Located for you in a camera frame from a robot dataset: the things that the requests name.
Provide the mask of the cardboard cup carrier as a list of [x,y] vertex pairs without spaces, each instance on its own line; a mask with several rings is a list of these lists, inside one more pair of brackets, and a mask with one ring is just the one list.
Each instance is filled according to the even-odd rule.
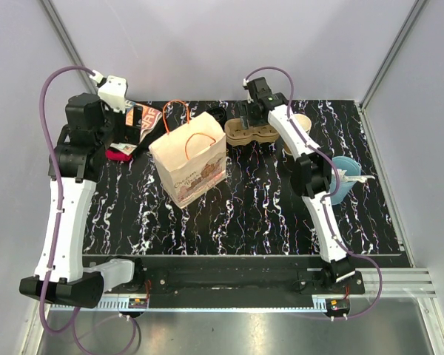
[[279,133],[269,124],[244,129],[239,118],[229,119],[224,125],[226,142],[230,146],[246,146],[255,141],[258,143],[274,143]]

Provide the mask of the red cloth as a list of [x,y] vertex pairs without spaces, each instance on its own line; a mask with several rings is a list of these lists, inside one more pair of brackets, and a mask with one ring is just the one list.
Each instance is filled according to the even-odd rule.
[[132,155],[127,155],[124,152],[118,150],[107,149],[105,152],[107,159],[118,162],[129,162],[132,159]]

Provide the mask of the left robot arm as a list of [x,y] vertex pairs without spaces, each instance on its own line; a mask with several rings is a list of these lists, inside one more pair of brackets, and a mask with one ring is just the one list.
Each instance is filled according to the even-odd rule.
[[65,107],[65,125],[55,147],[60,175],[50,167],[51,204],[44,247],[30,277],[21,279],[19,291],[48,303],[80,308],[96,307],[102,295],[122,286],[135,293],[144,287],[142,263],[114,257],[85,268],[82,249],[87,214],[106,162],[105,152],[115,137],[113,114],[89,93],[71,97]]

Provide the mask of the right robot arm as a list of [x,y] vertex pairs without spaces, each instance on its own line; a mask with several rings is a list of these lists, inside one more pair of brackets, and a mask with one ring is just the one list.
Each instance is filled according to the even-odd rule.
[[345,288],[355,273],[335,219],[330,195],[332,154],[315,143],[300,125],[289,101],[282,93],[274,93],[264,77],[244,79],[247,100],[239,109],[242,127],[255,128],[268,124],[283,139],[294,159],[290,177],[293,192],[302,198],[311,216],[325,263],[320,280],[323,288],[337,293]]

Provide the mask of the paper takeout bag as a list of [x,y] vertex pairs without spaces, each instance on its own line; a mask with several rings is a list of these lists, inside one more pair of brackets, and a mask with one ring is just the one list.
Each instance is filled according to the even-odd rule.
[[191,118],[189,105],[178,100],[186,122],[149,145],[158,176],[174,204],[183,209],[226,178],[226,134],[208,112]]

